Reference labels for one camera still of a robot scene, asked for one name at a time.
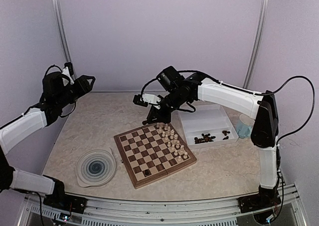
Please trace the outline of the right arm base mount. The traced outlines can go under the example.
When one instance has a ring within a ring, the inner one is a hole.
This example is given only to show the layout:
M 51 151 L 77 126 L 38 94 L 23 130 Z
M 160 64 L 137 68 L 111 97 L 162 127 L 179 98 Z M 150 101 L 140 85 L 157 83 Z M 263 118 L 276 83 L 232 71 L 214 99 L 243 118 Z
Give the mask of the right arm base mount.
M 265 189 L 261 186 L 257 194 L 238 198 L 240 212 L 248 213 L 263 210 L 257 214 L 253 214 L 256 223 L 260 225 L 269 225 L 281 213 L 284 197 L 279 196 L 278 187 L 273 189 Z

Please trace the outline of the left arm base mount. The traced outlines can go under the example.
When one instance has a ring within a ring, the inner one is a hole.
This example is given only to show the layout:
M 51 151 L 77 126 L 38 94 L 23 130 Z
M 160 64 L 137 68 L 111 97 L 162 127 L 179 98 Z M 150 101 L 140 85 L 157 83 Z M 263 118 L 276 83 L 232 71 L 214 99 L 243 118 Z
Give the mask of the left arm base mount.
M 70 213 L 84 214 L 87 199 L 66 194 L 64 183 L 58 179 L 51 179 L 54 181 L 53 193 L 45 195 L 44 205 Z

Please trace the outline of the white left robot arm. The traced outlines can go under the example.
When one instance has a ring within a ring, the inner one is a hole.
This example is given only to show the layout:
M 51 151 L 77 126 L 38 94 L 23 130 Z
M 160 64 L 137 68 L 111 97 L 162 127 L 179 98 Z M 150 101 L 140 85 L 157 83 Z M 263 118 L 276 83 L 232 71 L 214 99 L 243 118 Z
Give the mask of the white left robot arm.
M 82 75 L 72 79 L 67 70 L 45 74 L 43 92 L 38 103 L 25 113 L 0 128 L 0 188 L 38 192 L 50 195 L 50 200 L 63 209 L 70 198 L 60 189 L 55 189 L 56 180 L 16 169 L 9 165 L 6 155 L 21 141 L 33 133 L 63 118 L 63 108 L 73 104 L 93 89 L 96 78 Z

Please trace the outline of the white plastic tray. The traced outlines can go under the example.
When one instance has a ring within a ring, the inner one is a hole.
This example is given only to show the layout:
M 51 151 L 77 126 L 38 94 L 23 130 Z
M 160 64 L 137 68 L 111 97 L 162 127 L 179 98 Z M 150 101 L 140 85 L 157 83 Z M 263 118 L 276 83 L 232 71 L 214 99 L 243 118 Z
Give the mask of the white plastic tray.
M 190 149 L 236 143 L 239 136 L 224 108 L 217 104 L 196 106 L 194 113 L 178 112 L 186 143 Z M 195 143 L 209 134 L 209 142 Z

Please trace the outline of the wooden chess board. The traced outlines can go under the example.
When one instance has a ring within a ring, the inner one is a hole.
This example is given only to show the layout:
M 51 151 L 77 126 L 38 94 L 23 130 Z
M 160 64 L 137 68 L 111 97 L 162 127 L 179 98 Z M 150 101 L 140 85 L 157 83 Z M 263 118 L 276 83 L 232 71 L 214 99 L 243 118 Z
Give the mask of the wooden chess board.
M 171 123 L 155 123 L 114 136 L 135 189 L 171 176 L 197 162 Z

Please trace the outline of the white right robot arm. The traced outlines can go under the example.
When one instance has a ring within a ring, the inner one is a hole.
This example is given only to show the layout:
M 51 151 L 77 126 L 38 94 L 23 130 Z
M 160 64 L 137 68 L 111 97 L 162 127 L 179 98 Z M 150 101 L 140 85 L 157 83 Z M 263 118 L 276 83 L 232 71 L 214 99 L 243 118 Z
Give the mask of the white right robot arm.
M 143 106 L 151 106 L 145 123 L 169 123 L 170 115 L 183 104 L 193 101 L 211 102 L 240 112 L 240 120 L 252 124 L 250 138 L 257 146 L 260 158 L 260 188 L 255 196 L 255 204 L 265 208 L 274 198 L 274 189 L 279 180 L 278 155 L 278 113 L 274 93 L 250 91 L 219 81 L 208 74 L 188 70 L 177 71 L 173 66 L 165 68 L 154 80 L 168 92 L 165 97 L 146 94 L 141 91 L 137 101 Z

